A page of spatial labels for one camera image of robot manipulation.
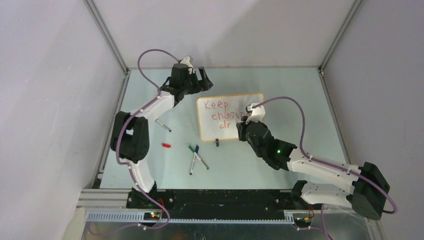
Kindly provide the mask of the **whiteboard with orange frame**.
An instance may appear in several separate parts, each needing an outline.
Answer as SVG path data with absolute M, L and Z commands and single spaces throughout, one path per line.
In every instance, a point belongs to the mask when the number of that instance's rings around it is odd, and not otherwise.
M 262 93 L 200 97 L 196 101 L 199 136 L 203 142 L 238 138 L 236 123 L 248 116 L 246 107 L 261 103 Z

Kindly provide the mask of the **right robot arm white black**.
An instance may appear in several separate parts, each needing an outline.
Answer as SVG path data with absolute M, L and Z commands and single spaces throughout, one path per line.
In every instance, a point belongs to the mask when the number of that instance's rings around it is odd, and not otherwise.
M 236 124 L 238 139 L 247 142 L 256 156 L 274 170 L 309 175 L 324 183 L 298 180 L 290 193 L 297 209 L 308 205 L 329 204 L 351 208 L 370 220 L 380 220 L 385 213 L 390 185 L 373 163 L 362 166 L 306 157 L 294 144 L 274 138 L 268 127 L 258 122 Z

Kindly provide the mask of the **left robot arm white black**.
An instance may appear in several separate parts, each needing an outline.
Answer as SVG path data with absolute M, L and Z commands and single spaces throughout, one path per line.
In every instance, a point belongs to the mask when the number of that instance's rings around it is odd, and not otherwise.
M 141 192 L 138 201 L 145 208 L 153 208 L 158 202 L 158 194 L 152 191 L 156 182 L 146 160 L 150 149 L 150 125 L 186 95 L 207 91 L 213 85 L 204 67 L 195 70 L 188 63 L 176 63 L 153 99 L 131 112 L 116 113 L 110 148 L 118 164 L 128 167 L 134 189 Z

